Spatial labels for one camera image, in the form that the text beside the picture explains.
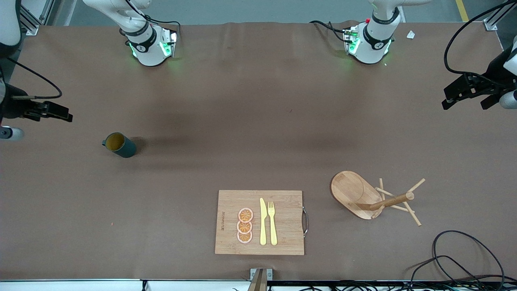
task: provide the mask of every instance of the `green light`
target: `green light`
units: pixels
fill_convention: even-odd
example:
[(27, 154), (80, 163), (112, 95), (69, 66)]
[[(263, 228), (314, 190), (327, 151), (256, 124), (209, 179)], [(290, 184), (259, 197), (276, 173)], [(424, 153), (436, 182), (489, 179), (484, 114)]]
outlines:
[(165, 56), (171, 55), (171, 46), (169, 46), (167, 43), (160, 42), (160, 47), (162, 48), (163, 54)]
[(357, 38), (354, 40), (354, 42), (350, 44), (350, 48), (349, 48), (349, 50), (348, 50), (348, 51), (349, 51), (351, 54), (356, 53), (356, 52), (357, 52), (357, 48), (359, 47), (359, 45), (360, 45), (360, 44), (361, 44), (360, 39), (359, 39), (359, 37), (357, 37)]
[(388, 53), (388, 49), (389, 49), (389, 45), (391, 44), (391, 39), (390, 41), (388, 42), (388, 44), (386, 45), (386, 50), (384, 51), (384, 54), (387, 54)]
[(137, 57), (137, 56), (136, 56), (136, 53), (134, 52), (134, 49), (133, 49), (133, 46), (131, 45), (131, 43), (129, 43), (129, 47), (131, 48), (131, 51), (133, 52), (133, 56), (134, 56), (134, 57)]

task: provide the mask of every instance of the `black cable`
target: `black cable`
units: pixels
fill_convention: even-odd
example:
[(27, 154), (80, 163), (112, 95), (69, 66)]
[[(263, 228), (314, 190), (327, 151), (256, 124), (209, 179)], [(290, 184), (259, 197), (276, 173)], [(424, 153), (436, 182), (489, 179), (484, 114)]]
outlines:
[(377, 287), (375, 287), (375, 286), (374, 286), (374, 285), (372, 285), (372, 284), (369, 284), (369, 283), (366, 283), (366, 282), (365, 282), (364, 284), (365, 284), (366, 286), (372, 287), (375, 291), (379, 291), (379, 290), (377, 289)]
[(314, 288), (313, 286), (310, 286), (309, 288), (305, 288), (305, 289), (302, 289), (302, 290), (299, 290), (299, 291), (307, 291), (307, 290), (311, 290), (311, 291), (323, 291), (319, 288)]
[(347, 39), (344, 39), (344, 38), (341, 38), (338, 33), (336, 32), (336, 30), (334, 29), (334, 27), (332, 26), (332, 23), (329, 21), (328, 22), (328, 25), (330, 26), (330, 29), (332, 29), (332, 32), (334, 32), (334, 35), (342, 42), (346, 42), (346, 43), (352, 43), (351, 40), (347, 40)]
[(465, 22), (465, 24), (463, 24), (460, 29), (458, 29), (458, 31), (456, 31), (456, 33), (454, 33), (454, 35), (452, 36), (452, 38), (450, 39), (449, 43), (447, 44), (447, 47), (445, 48), (445, 52), (444, 52), (444, 64), (445, 64), (445, 68), (451, 72), (451, 73), (454, 73), (454, 74), (459, 74), (459, 75), (462, 75), (462, 74), (468, 74), (468, 75), (471, 75), (471, 76), (476, 76), (476, 77), (479, 77), (481, 79), (484, 79), (486, 81), (489, 81), (491, 82), (492, 84), (494, 85), (497, 85), (499, 87), (502, 87), (502, 88), (506, 88), (505, 85), (503, 84), (500, 84), (498, 82), (495, 82), (485, 76), (482, 76), (481, 74), (478, 74), (478, 73), (474, 73), (474, 72), (469, 72), (469, 71), (458, 71), (458, 70), (454, 70), (454, 69), (451, 69), (451, 67), (449, 66), (449, 61), (447, 60), (447, 56), (448, 56), (448, 53), (449, 53), (449, 49), (452, 45), (452, 43), (454, 42), (454, 40), (456, 39), (456, 37), (458, 36), (458, 34), (460, 34), (460, 32), (465, 29), (465, 27), (467, 27), (469, 24), (473, 23), (476, 19), (494, 11), (494, 10), (497, 10), (497, 9), (500, 9), (502, 7), (505, 7), (506, 5), (509, 5), (509, 4), (514, 4), (514, 3), (517, 3), (517, 0), (508, 0), (507, 2), (504, 2), (503, 4), (500, 4), (500, 5), (497, 5), (493, 8), (490, 8), (488, 10), (486, 10), (485, 12), (482, 12), (481, 14), (478, 14), (477, 16), (474, 16), (472, 19), (470, 19), (469, 21)]
[(321, 21), (319, 21), (319, 20), (313, 20), (313, 21), (311, 21), (311, 22), (309, 22), (309, 23), (316, 23), (316, 24), (322, 25), (322, 26), (324, 26), (326, 29), (328, 29), (328, 30), (334, 30), (335, 32), (340, 32), (340, 33), (342, 33), (342, 32), (343, 32), (342, 30), (338, 30), (338, 29), (336, 29), (336, 28), (331, 28), (331, 27), (330, 27), (330, 26), (328, 26), (326, 23), (323, 23), (323, 22), (321, 22)]
[(347, 291), (354, 291), (355, 289), (359, 289), (360, 291), (364, 291), (364, 289), (361, 286), (359, 286), (359, 285), (353, 285), (353, 286), (350, 286), (350, 287), (351, 287), (351, 289), (348, 289)]
[[(471, 272), (469, 272), (465, 267), (463, 267), (459, 262), (457, 262), (456, 260), (454, 260), (452, 257), (450, 256), (447, 256), (447, 255), (438, 255), (437, 254), (437, 251), (436, 251), (436, 244), (439, 240), (439, 238), (446, 234), (446, 233), (449, 233), (449, 232), (454, 232), (454, 233), (458, 233), (458, 234), (461, 234), (461, 235), (464, 235), (472, 240), (474, 240), (476, 243), (478, 243), (479, 245), (481, 245), (485, 250), (487, 250), (490, 255), (494, 258), (494, 260), (497, 262), (500, 270), (501, 270), (501, 275), (473, 275)], [(461, 232), (461, 231), (458, 231), (458, 230), (446, 230), (446, 231), (443, 231), (441, 233), (439, 233), (435, 239), (433, 240), (433, 244), (432, 244), (432, 252), (433, 252), (433, 257), (424, 261), (423, 263), (421, 263), (414, 271), (413, 271), (413, 274), (411, 275), (411, 280), (409, 281), (409, 284), (408, 286), (404, 285), (402, 288), (400, 289), (397, 289), (397, 290), (393, 290), (393, 291), (413, 291), (413, 288), (415, 286), (422, 286), (421, 283), (419, 282), (414, 282), (414, 279), (415, 279), (415, 275), (416, 273), (418, 272), (418, 270), (420, 270), (422, 267), (424, 267), (425, 265), (429, 264), (429, 263), (432, 263), (432, 262), (436, 262), (436, 264), (439, 266), (440, 270), (448, 277), (451, 279), (451, 281), (442, 281), (442, 282), (436, 282), (435, 284), (432, 284), (431, 286), (425, 286), (425, 287), (431, 287), (432, 289), (437, 289), (437, 290), (446, 290), (446, 291), (457, 291), (456, 287), (463, 287), (463, 288), (467, 288), (467, 289), (470, 289), (470, 290), (475, 290), (475, 291), (506, 291), (505, 288), (503, 288), (503, 285), (505, 283), (505, 279), (509, 279), (509, 280), (512, 280), (513, 283), (517, 283), (517, 280), (514, 279), (514, 278), (511, 278), (511, 277), (508, 277), (508, 276), (505, 276), (505, 273), (504, 273), (504, 269), (499, 261), (499, 259), (497, 259), (497, 257), (494, 255), (494, 253), (492, 253), (492, 251), (486, 246), (484, 245), (481, 241), (479, 241), (477, 238), (475, 238), (474, 236), (471, 236), (469, 234), (466, 234), (464, 232)], [(441, 258), (446, 258), (446, 259), (449, 259), (451, 260), (454, 264), (456, 264), (458, 267), (460, 267), (465, 273), (468, 274), (468, 278), (466, 279), (455, 279), (453, 278), (449, 273), (447, 273), (447, 271), (443, 268), (443, 266), (441, 265), (440, 263), (440, 260)], [(480, 280), (481, 279), (486, 279), (486, 278), (501, 278), (501, 282), (499, 283), (499, 286), (497, 288), (493, 288), (489, 285), (486, 285), (486, 284), (483, 284)]]
[(61, 89), (58, 86), (56, 86), (56, 84), (52, 83), (51, 80), (45, 78), (44, 76), (42, 76), (39, 73), (35, 72), (34, 70), (30, 69), (29, 67), (26, 67), (25, 65), (22, 65), (22, 64), (18, 63), (17, 61), (11, 59), (10, 57), (8, 57), (7, 59), (10, 60), (13, 63), (19, 65), (20, 67), (28, 70), (29, 72), (37, 75), (41, 79), (45, 80), (48, 84), (50, 84), (52, 87), (54, 87), (59, 92), (59, 94), (56, 95), (56, 96), (34, 96), (34, 99), (56, 99), (56, 98), (59, 98), (59, 97), (63, 96), (63, 92), (61, 91)]
[(343, 30), (346, 30), (346, 29), (348, 29), (348, 28), (350, 28), (350, 27), (343, 28), (342, 30), (339, 30), (339, 29), (334, 28), (334, 26), (332, 26), (332, 23), (331, 23), (330, 21), (328, 22), (328, 24), (325, 24), (325, 23), (323, 23), (323, 22), (321, 22), (321, 21), (319, 21), (319, 20), (313, 20), (313, 21), (311, 21), (311, 22), (309, 22), (309, 23), (320, 24), (320, 25), (322, 25), (324, 28), (326, 28), (326, 29), (331, 30), (332, 32), (334, 32), (334, 35), (335, 35), (335, 36), (336, 36), (340, 41), (342, 41), (342, 42), (346, 42), (346, 43), (352, 43), (352, 41), (347, 40), (347, 39), (343, 39), (343, 38), (341, 38), (341, 37), (338, 35), (338, 32), (339, 32), (339, 33), (343, 33)]
[(155, 22), (156, 24), (158, 24), (158, 23), (176, 23), (176, 24), (178, 24), (178, 26), (181, 26), (181, 24), (177, 21), (159, 21), (159, 20), (153, 19), (153, 18), (151, 18), (151, 16), (143, 14), (140, 11), (138, 11), (138, 9), (133, 6), (133, 3), (131, 3), (131, 1), (126, 0), (126, 3), (129, 5), (129, 7), (131, 7), (131, 9), (133, 9), (134, 12), (138, 13), (138, 15), (142, 16), (143, 18), (145, 18), (148, 21)]
[(458, 231), (458, 230), (446, 230), (446, 231), (442, 231), (442, 232), (440, 232), (440, 233), (436, 236), (436, 238), (434, 238), (434, 241), (433, 241), (433, 257), (434, 257), (434, 258), (436, 258), (436, 264), (440, 267), (440, 270), (442, 270), (442, 272), (443, 272), (447, 277), (449, 277), (451, 280), (453, 280), (455, 283), (460, 284), (460, 283), (459, 283), (458, 281), (456, 281), (453, 277), (451, 277), (451, 276), (449, 275), (449, 273), (447, 273), (447, 272), (445, 271), (445, 269), (443, 268), (443, 266), (440, 264), (440, 261), (438, 260), (438, 257), (436, 256), (436, 243), (437, 243), (438, 239), (439, 239), (442, 235), (444, 235), (444, 234), (446, 234), (446, 233), (449, 233), (449, 232), (455, 232), (455, 233), (457, 233), (457, 234), (464, 235), (464, 236), (466, 236), (466, 237), (468, 237), (468, 238), (470, 238), (470, 239), (474, 240), (476, 243), (478, 243), (479, 245), (481, 245), (481, 246), (482, 246), (482, 247), (483, 247), (483, 248), (484, 248), (488, 253), (490, 253), (490, 255), (494, 258), (494, 260), (496, 261), (497, 265), (499, 266), (499, 269), (501, 270), (501, 283), (500, 283), (500, 285), (499, 285), (499, 287), (498, 287), (498, 289), (497, 289), (497, 290), (500, 290), (500, 289), (503, 287), (504, 283), (505, 283), (505, 271), (504, 271), (504, 269), (503, 269), (503, 266), (501, 265), (501, 262), (499, 261), (499, 259), (497, 259), (497, 257), (494, 255), (494, 253), (492, 253), (492, 251), (491, 251), (491, 250), (490, 250), (486, 245), (484, 245), (481, 241), (479, 241), (477, 238), (475, 238), (475, 237), (473, 237), (473, 236), (471, 236), (471, 235), (469, 235), (469, 234), (466, 234), (466, 233), (464, 233), (464, 232), (462, 232), (462, 231)]

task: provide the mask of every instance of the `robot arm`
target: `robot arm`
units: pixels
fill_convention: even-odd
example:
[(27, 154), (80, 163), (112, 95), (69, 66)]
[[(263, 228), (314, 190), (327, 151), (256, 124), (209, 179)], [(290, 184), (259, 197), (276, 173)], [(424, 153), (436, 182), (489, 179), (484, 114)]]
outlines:
[[(21, 0), (0, 1), (0, 27), (2, 27), (0, 32), (0, 59), (14, 54), (20, 46), (20, 7)], [(28, 96), (25, 91), (7, 84), (4, 80), (3, 71), (0, 70), (0, 124), (3, 118), (18, 117), (34, 121), (39, 121), (41, 118), (72, 121), (72, 115), (68, 114), (68, 108), (50, 101), (40, 103), (31, 100), (38, 98), (45, 97)], [(22, 138), (23, 131), (21, 129), (0, 126), (0, 140), (20, 140)]]
[(467, 98), (489, 95), (481, 101), (483, 109), (489, 109), (499, 103), (505, 109), (517, 109), (517, 37), (513, 46), (498, 55), (479, 77), (464, 73), (445, 87), (445, 110)]
[(157, 66), (174, 54), (176, 32), (151, 24), (140, 9), (151, 0), (83, 0), (120, 26), (129, 39), (133, 55), (145, 66)]
[(21, 0), (0, 1), (0, 59), (12, 55), (20, 47), (20, 5)]
[(431, 0), (368, 0), (373, 6), (372, 19), (351, 27), (345, 34), (345, 51), (365, 64), (375, 64), (388, 53), (393, 32), (400, 23), (398, 6), (414, 6)]

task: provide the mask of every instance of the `brown tablecloth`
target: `brown tablecloth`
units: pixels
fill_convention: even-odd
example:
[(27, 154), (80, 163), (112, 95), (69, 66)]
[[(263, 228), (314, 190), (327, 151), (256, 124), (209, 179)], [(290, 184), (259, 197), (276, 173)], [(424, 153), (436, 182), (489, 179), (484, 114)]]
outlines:
[[(0, 143), (0, 278), (240, 279), (268, 267), (286, 280), (408, 279), (446, 229), (475, 235), (515, 274), (517, 114), (483, 111), (481, 98), (442, 109), (457, 77), (443, 50), (459, 26), (401, 24), (376, 65), (312, 24), (184, 26), (179, 58), (158, 67), (140, 65), (117, 27), (40, 28), (20, 62), (62, 88), (74, 121), (4, 121), (26, 137)], [(452, 50), (452, 67), (483, 72), (501, 47), (478, 23)], [(21, 68), (11, 83), (54, 93)], [(103, 148), (112, 132), (136, 138), (138, 156)], [(397, 194), (426, 178), (410, 203), (423, 226), (395, 209), (353, 216), (329, 192), (342, 170)], [(303, 190), (305, 256), (215, 255), (220, 189)], [(498, 271), (461, 237), (438, 251)], [(417, 279), (444, 277), (429, 266)]]

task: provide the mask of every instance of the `yellow floor line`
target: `yellow floor line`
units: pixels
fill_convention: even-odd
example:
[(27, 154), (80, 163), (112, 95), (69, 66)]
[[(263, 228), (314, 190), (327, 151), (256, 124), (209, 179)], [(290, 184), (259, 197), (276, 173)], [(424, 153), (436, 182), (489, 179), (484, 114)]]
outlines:
[(467, 15), (467, 11), (465, 10), (465, 5), (463, 5), (463, 1), (462, 0), (456, 0), (456, 5), (458, 6), (458, 11), (460, 12), (461, 20), (463, 22), (467, 22), (468, 21), (468, 15)]

